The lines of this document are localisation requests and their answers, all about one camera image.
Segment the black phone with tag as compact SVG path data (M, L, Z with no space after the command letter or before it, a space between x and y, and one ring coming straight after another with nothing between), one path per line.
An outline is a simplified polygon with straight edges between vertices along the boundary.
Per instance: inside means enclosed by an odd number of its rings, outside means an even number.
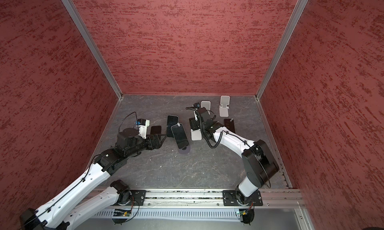
M171 129L174 135L174 139L176 140L178 149L182 149L184 147L189 146L189 141L183 124L177 123L177 125L172 126Z

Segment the white phone stand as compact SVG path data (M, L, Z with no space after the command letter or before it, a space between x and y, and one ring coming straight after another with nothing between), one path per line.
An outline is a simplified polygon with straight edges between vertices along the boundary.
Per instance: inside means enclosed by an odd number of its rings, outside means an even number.
M219 115L221 118L229 117L229 105L230 105L230 96L223 95L220 97L219 105Z
M201 101L201 108L205 108L207 111L211 111L211 102L206 100Z

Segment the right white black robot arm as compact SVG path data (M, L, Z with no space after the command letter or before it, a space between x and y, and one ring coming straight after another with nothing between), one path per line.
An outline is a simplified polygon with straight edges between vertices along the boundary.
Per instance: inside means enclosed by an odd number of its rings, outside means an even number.
M252 205L252 195L261 187L271 187L271 178L279 171L279 164L266 142L251 141L230 131L223 124L215 121L204 108L186 107L197 117L202 138L209 148L216 149L223 145L243 160L245 178L235 188L235 197L239 205Z

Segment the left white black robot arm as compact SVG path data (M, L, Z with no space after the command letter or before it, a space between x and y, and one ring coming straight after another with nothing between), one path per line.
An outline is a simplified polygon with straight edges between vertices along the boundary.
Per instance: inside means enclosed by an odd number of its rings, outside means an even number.
M27 209L20 216L23 230L69 230L108 205L136 204L130 187L121 180L111 183L101 194L78 204L100 183L106 181L128 159L139 156L142 151L160 149L167 136L162 133L148 135L149 121L136 119L135 127L118 130L117 142L96 155L85 172L52 200L37 209Z

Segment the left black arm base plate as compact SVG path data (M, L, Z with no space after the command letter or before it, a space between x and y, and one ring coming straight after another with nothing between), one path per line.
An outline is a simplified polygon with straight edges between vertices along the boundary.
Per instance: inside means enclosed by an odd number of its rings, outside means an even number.
M142 206L146 198L146 190L125 190L118 195L118 200L113 206L129 207L132 205Z

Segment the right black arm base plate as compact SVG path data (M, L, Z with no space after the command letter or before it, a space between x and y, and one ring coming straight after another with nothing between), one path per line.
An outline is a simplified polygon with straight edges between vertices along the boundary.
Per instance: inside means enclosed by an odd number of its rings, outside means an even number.
M224 206L241 206L241 207L251 207L263 206L263 200L261 192L256 190L249 197L245 197L240 191L224 190L223 191L223 202Z

